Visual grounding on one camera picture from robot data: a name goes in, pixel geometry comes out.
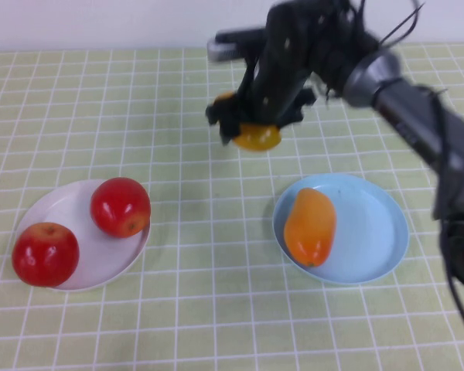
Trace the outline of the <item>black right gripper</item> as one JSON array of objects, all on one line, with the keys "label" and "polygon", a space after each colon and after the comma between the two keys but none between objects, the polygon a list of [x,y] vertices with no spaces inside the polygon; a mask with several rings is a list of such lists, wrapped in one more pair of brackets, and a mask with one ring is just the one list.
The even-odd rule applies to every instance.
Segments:
[{"label": "black right gripper", "polygon": [[253,78],[241,97],[217,98],[206,107],[210,126],[218,124],[220,140],[228,145],[241,134],[241,122],[280,124],[304,119],[303,108],[316,102],[305,82],[312,74],[310,50],[324,1],[285,1],[274,5],[266,18],[266,42],[253,67]]}]

